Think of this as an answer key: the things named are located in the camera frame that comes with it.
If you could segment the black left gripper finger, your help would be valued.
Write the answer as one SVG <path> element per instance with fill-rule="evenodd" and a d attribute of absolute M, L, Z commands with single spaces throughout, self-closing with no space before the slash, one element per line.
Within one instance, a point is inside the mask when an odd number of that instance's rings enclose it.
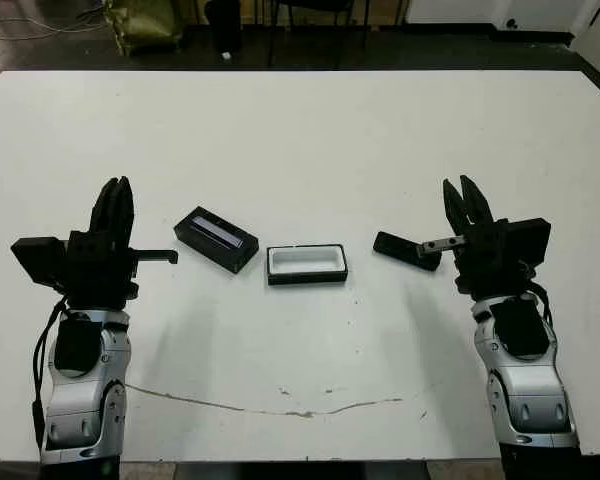
<path fill-rule="evenodd" d="M 116 230 L 114 207 L 118 182 L 117 178 L 111 178 L 102 187 L 92 208 L 89 232 L 113 232 Z"/>
<path fill-rule="evenodd" d="M 122 176 L 117 194 L 117 239 L 121 248 L 127 248 L 134 222 L 134 200 L 129 179 Z"/>

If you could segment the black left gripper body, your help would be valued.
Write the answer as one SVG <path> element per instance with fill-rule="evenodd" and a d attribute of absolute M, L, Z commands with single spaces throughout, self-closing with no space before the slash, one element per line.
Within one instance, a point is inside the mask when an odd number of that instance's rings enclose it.
<path fill-rule="evenodd" d="M 105 231 L 70 233 L 63 291 L 71 308 L 124 308 L 138 296 L 139 262 L 178 262 L 175 250 L 136 250 L 128 242 Z"/>

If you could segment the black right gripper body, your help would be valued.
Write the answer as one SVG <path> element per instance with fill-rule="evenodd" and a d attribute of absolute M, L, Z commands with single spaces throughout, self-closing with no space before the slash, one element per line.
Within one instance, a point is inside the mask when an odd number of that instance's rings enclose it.
<path fill-rule="evenodd" d="M 451 251 L 458 292 L 474 300 L 518 295 L 535 277 L 535 221 L 469 225 L 463 235 L 425 241 L 419 256 Z"/>

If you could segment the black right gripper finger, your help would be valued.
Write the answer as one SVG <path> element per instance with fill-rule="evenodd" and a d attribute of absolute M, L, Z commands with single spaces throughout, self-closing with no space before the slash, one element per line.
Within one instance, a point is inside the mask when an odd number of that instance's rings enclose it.
<path fill-rule="evenodd" d="M 461 175 L 460 181 L 464 213 L 462 226 L 493 223 L 488 201 L 476 183 L 467 175 Z"/>
<path fill-rule="evenodd" d="M 464 199 L 448 179 L 443 181 L 442 191 L 445 215 L 454 235 L 463 235 L 469 225 Z"/>

